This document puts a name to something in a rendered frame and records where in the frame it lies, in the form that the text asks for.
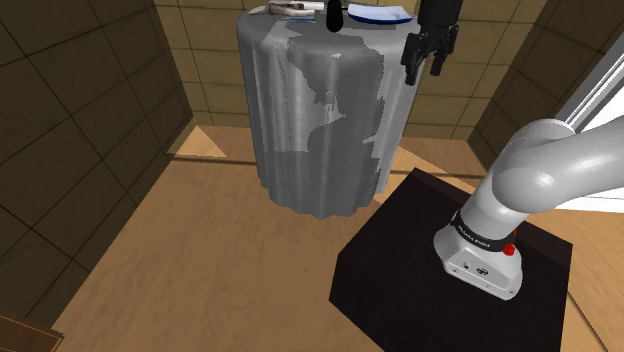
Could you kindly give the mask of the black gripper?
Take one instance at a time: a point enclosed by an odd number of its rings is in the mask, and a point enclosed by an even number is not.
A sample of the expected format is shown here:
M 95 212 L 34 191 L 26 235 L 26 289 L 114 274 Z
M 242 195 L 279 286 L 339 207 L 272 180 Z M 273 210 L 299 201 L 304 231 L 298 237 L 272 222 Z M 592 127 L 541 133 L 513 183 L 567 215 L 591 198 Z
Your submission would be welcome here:
M 416 84 L 422 62 L 434 55 L 430 74 L 439 76 L 447 57 L 453 53 L 459 31 L 458 19 L 463 0 L 420 0 L 418 34 L 409 33 L 400 63 L 405 67 L 405 83 Z M 433 33 L 439 33 L 436 39 Z

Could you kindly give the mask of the blue plate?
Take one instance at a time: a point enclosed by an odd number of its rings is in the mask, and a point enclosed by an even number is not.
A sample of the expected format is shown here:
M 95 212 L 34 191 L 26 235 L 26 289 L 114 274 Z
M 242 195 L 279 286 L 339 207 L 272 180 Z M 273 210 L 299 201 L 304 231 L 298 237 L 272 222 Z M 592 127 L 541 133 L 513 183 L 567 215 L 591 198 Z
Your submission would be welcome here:
M 413 16 L 402 6 L 372 6 L 350 3 L 347 13 L 354 20 L 369 24 L 402 24 Z

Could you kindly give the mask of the black bottle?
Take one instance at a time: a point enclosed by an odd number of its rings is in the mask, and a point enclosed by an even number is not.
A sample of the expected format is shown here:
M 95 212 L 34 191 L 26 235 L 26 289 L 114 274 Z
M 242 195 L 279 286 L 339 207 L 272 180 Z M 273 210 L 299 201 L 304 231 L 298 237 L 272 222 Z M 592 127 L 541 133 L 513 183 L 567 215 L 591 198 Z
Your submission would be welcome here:
M 342 4 L 340 0 L 327 0 L 326 28 L 333 33 L 342 29 L 344 25 Z

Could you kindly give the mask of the round table with grey cloth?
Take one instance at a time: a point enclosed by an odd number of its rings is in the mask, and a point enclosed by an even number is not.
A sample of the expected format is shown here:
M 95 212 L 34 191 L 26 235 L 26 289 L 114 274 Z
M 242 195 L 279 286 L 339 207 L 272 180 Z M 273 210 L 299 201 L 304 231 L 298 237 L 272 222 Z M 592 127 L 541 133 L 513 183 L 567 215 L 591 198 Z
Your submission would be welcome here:
M 400 60 L 411 20 L 333 33 L 284 16 L 237 18 L 257 172 L 279 206 L 351 216 L 384 192 L 417 88 Z

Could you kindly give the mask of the grey brown flat object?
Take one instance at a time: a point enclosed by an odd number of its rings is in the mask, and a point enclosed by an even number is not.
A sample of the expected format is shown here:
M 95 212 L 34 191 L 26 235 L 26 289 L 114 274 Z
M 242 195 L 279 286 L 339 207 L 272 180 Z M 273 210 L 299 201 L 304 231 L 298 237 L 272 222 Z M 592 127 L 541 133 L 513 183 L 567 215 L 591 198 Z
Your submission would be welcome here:
M 271 0 L 265 5 L 250 9 L 249 15 L 283 15 L 289 17 L 313 16 L 317 11 L 325 9 L 322 1 L 302 1 L 302 0 Z

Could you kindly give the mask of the dark robot stand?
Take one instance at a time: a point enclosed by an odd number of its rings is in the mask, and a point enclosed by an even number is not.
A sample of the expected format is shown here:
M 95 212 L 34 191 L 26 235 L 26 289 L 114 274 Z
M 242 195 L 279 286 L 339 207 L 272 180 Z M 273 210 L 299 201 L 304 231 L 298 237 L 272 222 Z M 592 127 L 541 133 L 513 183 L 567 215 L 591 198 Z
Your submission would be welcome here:
M 413 169 L 340 251 L 330 302 L 384 352 L 560 352 L 573 246 L 523 222 L 508 301 L 449 275 L 434 234 L 469 195 Z

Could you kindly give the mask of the brown wooden furniture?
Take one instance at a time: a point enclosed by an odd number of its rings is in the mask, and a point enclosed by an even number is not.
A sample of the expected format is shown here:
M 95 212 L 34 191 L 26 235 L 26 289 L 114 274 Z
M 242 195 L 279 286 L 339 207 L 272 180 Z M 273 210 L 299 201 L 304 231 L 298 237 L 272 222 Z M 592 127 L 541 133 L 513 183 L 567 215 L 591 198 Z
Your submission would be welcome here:
M 56 352 L 64 335 L 0 309 L 0 352 Z

